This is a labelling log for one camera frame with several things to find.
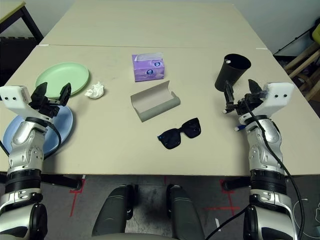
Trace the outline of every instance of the wooden chair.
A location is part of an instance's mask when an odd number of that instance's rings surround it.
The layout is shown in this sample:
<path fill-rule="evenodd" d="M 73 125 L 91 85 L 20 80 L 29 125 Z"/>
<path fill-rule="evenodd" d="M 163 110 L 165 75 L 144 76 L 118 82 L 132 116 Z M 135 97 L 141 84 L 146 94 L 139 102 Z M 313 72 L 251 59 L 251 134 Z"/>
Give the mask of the wooden chair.
<path fill-rule="evenodd" d="M 298 76 L 304 80 L 304 84 L 299 89 L 302 93 L 306 91 L 305 98 L 307 101 L 312 99 L 320 102 L 320 67 L 310 77 L 301 73 L 303 69 L 320 57 L 320 24 L 313 31 L 312 38 L 314 43 L 289 62 L 284 70 L 291 79 Z"/>

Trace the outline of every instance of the plate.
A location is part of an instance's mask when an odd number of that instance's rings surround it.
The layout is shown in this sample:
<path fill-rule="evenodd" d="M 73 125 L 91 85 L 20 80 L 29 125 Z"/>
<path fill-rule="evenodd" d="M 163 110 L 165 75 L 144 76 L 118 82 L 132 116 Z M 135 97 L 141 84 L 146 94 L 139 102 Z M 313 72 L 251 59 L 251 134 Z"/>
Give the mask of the plate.
<path fill-rule="evenodd" d="M 8 150 L 9 153 L 12 151 L 11 140 L 16 133 L 20 123 L 24 119 L 21 116 L 16 116 L 6 128 L 3 136 L 3 145 Z M 53 124 L 61 135 L 61 143 L 63 143 L 69 136 L 72 126 L 74 124 L 74 117 L 69 107 L 60 106 L 58 115 L 53 118 Z M 48 126 L 48 131 L 45 134 L 43 152 L 44 154 L 50 153 L 58 146 L 58 136 L 57 134 Z"/>
<path fill-rule="evenodd" d="M 63 86 L 71 83 L 71 95 L 79 92 L 89 80 L 89 70 L 76 62 L 62 62 L 46 69 L 35 82 L 35 87 L 47 82 L 45 96 L 52 99 L 60 97 Z"/>

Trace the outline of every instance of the white table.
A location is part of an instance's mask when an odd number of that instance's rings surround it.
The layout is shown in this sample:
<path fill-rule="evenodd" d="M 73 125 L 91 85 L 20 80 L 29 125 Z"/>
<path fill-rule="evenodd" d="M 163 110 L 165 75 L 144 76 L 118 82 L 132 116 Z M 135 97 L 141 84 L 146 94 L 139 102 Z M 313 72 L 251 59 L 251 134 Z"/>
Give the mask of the white table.
<path fill-rule="evenodd" d="M 266 48 L 230 3 L 77 0 L 41 42 L 50 45 Z"/>
<path fill-rule="evenodd" d="M 163 52 L 163 80 L 134 82 L 131 54 Z M 225 99 L 214 81 L 228 53 L 250 59 L 252 67 L 235 84 L 235 99 L 249 92 L 247 79 L 263 85 L 290 82 L 288 75 L 268 50 L 219 44 L 212 48 L 149 48 L 102 46 L 37 46 L 8 82 L 26 85 L 30 92 L 46 68 L 61 62 L 88 67 L 90 85 L 101 81 L 106 94 L 92 100 L 84 92 L 68 103 L 75 116 L 72 135 L 57 155 L 44 162 L 45 173 L 227 175 L 249 174 L 248 142 L 235 113 L 222 114 Z M 181 105 L 141 122 L 130 96 L 170 80 L 169 88 Z M 14 113 L 0 104 L 0 136 Z M 202 132 L 190 139 L 181 134 L 180 146 L 167 150 L 157 136 L 198 117 Z M 293 175 L 319 174 L 320 120 L 298 89 L 288 106 L 272 119 L 279 127 L 284 162 Z M 0 151 L 0 171 L 8 158 Z"/>

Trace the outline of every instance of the black cable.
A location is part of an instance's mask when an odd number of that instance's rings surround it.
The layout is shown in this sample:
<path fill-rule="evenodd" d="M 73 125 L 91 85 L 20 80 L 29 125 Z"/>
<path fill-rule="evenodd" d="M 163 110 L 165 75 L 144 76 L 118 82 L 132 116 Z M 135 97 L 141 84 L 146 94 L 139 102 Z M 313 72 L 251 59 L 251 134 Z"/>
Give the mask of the black cable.
<path fill-rule="evenodd" d="M 8 150 L 6 149 L 5 145 L 3 145 L 3 143 L 1 142 L 1 140 L 0 140 L 0 147 L 2 148 L 2 150 L 4 151 L 4 153 L 9 157 L 9 152 L 8 152 Z"/>
<path fill-rule="evenodd" d="M 278 164 L 284 169 L 284 171 L 286 172 L 286 174 L 288 175 L 290 181 L 292 182 L 292 185 L 294 187 L 294 190 L 296 192 L 296 195 L 298 197 L 298 201 L 299 201 L 299 206 L 300 206 L 300 212 L 301 212 L 301 224 L 300 224 L 300 230 L 299 230 L 299 234 L 298 234 L 298 239 L 301 239 L 302 234 L 304 232 L 304 227 L 305 227 L 305 209 L 304 209 L 304 205 L 302 203 L 302 198 L 299 192 L 299 189 L 296 185 L 296 182 L 294 181 L 293 177 L 291 176 L 291 174 L 289 173 L 288 169 L 285 167 L 284 163 L 278 158 L 278 156 L 275 154 L 275 152 L 271 149 L 271 147 L 269 146 L 269 143 L 266 139 L 266 131 L 265 129 L 262 127 L 262 125 L 260 124 L 260 122 L 257 120 L 256 116 L 252 113 L 252 111 L 250 110 L 248 103 L 247 103 L 247 99 L 244 99 L 244 104 L 248 110 L 248 112 L 250 113 L 251 117 L 254 119 L 254 121 L 256 122 L 256 124 L 259 126 L 259 128 L 261 129 L 262 132 L 262 137 L 263 137 L 263 141 L 264 144 L 266 146 L 266 148 L 269 150 L 269 152 L 271 153 L 271 155 L 275 158 L 275 160 L 278 162 Z"/>
<path fill-rule="evenodd" d="M 58 137 L 58 145 L 56 146 L 56 148 L 53 151 L 51 151 L 47 155 L 44 155 L 44 159 L 47 159 L 48 157 L 53 155 L 61 145 L 61 135 L 60 135 L 59 131 L 57 130 L 56 126 L 53 125 L 51 122 L 47 122 L 47 124 L 55 132 L 55 134 L 57 135 L 57 137 Z"/>
<path fill-rule="evenodd" d="M 217 227 L 213 232 L 211 232 L 206 238 L 205 240 L 208 240 L 209 238 L 212 237 L 213 234 L 215 234 L 216 232 L 218 232 L 220 229 L 222 229 L 226 224 L 228 224 L 229 222 L 231 222 L 233 219 L 236 219 L 237 217 L 239 217 L 240 215 L 242 215 L 248 206 L 246 206 L 242 211 L 238 212 L 236 215 L 230 217 L 228 220 L 226 220 L 224 223 L 222 223 L 219 227 Z"/>

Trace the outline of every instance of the sunglasses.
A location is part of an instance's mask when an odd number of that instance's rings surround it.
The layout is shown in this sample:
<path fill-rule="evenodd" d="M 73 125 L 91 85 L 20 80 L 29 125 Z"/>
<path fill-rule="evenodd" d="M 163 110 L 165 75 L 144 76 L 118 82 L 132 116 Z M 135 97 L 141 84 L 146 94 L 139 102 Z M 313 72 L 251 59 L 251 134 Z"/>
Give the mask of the sunglasses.
<path fill-rule="evenodd" d="M 160 136 L 158 136 L 158 139 L 167 149 L 173 149 L 180 145 L 180 133 L 182 132 L 191 139 L 195 138 L 196 136 L 199 136 L 201 133 L 199 119 L 191 119 L 185 122 L 179 129 L 173 128 L 168 131 L 165 131 Z"/>

